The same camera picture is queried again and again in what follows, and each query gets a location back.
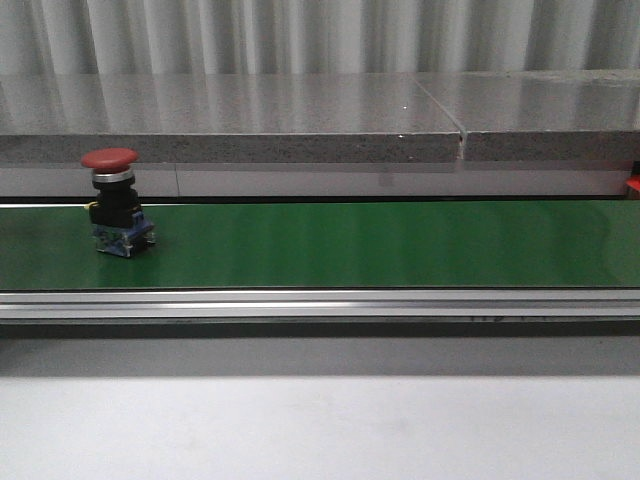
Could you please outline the red mushroom push button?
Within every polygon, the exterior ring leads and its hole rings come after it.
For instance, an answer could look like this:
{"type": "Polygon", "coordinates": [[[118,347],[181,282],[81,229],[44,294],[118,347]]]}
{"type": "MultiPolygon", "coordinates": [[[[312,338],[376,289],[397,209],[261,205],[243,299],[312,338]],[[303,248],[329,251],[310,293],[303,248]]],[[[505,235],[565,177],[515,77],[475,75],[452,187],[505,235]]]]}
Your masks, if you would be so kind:
{"type": "Polygon", "coordinates": [[[98,252],[131,258],[155,244],[154,224],[145,217],[132,186],[131,164],[139,158],[129,148],[106,148],[86,153],[81,164],[92,170],[96,200],[87,204],[98,252]]]}

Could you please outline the grey stone countertop slab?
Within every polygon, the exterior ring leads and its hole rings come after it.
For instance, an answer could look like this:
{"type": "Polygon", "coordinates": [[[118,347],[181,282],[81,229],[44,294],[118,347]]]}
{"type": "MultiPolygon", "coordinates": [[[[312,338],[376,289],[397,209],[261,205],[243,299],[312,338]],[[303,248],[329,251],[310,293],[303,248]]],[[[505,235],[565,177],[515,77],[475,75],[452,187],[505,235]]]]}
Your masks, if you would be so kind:
{"type": "Polygon", "coordinates": [[[408,74],[73,74],[1,79],[1,160],[146,163],[456,160],[461,134],[408,74]]]}

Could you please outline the red plastic object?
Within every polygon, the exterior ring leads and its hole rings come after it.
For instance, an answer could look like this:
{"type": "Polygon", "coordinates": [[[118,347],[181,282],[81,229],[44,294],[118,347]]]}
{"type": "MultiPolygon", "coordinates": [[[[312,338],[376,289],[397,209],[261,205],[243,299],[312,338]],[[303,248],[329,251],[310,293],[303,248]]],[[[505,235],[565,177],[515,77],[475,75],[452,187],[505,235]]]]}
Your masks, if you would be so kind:
{"type": "Polygon", "coordinates": [[[626,193],[625,197],[630,200],[639,200],[640,199],[640,176],[633,175],[629,177],[626,182],[626,193]]]}

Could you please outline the white pleated curtain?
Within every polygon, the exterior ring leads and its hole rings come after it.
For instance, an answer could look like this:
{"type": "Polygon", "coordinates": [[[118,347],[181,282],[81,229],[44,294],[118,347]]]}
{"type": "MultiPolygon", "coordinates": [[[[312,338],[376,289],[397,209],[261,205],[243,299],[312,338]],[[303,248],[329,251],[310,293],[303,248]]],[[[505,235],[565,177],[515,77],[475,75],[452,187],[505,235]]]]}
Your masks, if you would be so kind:
{"type": "Polygon", "coordinates": [[[5,1],[12,74],[635,69],[635,1],[5,1]]]}

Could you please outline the green conveyor belt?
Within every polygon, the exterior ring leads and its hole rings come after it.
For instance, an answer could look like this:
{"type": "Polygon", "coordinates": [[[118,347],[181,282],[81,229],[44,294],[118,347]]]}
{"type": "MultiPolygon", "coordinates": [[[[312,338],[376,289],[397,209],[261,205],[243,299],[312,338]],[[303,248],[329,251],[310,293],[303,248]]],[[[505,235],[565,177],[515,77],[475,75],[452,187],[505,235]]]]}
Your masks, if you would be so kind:
{"type": "Polygon", "coordinates": [[[635,287],[623,200],[149,206],[156,244],[99,253],[79,206],[1,212],[5,290],[635,287]]]}

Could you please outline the aluminium conveyor side rail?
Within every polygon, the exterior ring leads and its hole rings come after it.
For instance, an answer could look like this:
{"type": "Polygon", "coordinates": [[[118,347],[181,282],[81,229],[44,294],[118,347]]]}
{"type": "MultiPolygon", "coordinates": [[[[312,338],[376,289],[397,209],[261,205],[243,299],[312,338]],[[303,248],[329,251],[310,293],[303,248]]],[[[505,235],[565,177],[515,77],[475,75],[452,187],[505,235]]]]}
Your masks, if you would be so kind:
{"type": "Polygon", "coordinates": [[[4,291],[1,323],[182,325],[623,321],[636,288],[174,288],[4,291]]]}

